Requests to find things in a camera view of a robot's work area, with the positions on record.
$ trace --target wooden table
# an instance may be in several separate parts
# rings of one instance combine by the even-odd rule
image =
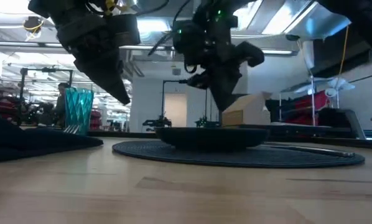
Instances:
[[[241,169],[113,154],[120,141],[0,163],[0,224],[372,224],[369,149],[353,149],[363,166]]]

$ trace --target black bowl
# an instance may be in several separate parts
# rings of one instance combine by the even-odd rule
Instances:
[[[161,141],[176,148],[235,149],[262,144],[269,136],[265,129],[157,128]]]

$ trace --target ceiling light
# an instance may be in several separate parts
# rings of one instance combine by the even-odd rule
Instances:
[[[318,5],[318,2],[314,2],[311,4],[296,20],[292,22],[291,25],[287,27],[287,29],[284,31],[284,33],[289,33],[295,26],[297,26],[316,6]]]
[[[11,41],[0,41],[0,46],[4,47],[38,47],[38,43],[33,42],[11,42]]]
[[[0,1],[0,13],[6,14],[33,14],[28,10],[28,0]]]
[[[271,19],[262,34],[283,33],[294,21],[299,20],[300,22],[316,5],[317,3],[312,1],[286,1]]]
[[[46,47],[59,47],[59,48],[63,48],[63,46],[61,44],[56,44],[56,43],[46,43],[44,45]]]
[[[151,50],[153,46],[149,45],[126,45],[119,47],[120,49],[126,49],[126,50]],[[169,46],[160,46],[157,48],[157,50],[175,50],[174,47]]]
[[[264,54],[271,55],[292,55],[294,52],[291,50],[262,50]]]
[[[53,77],[53,76],[51,76],[50,74],[48,74],[48,77],[47,77],[47,79],[51,79],[51,81],[59,81],[57,78],[55,78],[55,77]]]
[[[29,90],[29,93],[33,94],[40,94],[40,95],[48,95],[48,94],[57,94],[59,91],[57,90]]]
[[[0,26],[0,29],[23,29],[23,26]]]
[[[158,19],[138,19],[137,28],[139,32],[162,32],[170,30],[168,24],[164,20]]]

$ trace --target teal glass vase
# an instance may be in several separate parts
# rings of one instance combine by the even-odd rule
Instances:
[[[77,126],[76,134],[86,135],[88,133],[93,95],[93,91],[87,89],[66,89],[66,127]]]

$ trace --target cardboard box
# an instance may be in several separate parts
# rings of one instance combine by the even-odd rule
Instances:
[[[270,125],[271,114],[265,106],[265,101],[271,93],[246,95],[238,98],[222,113],[222,126],[241,124]]]

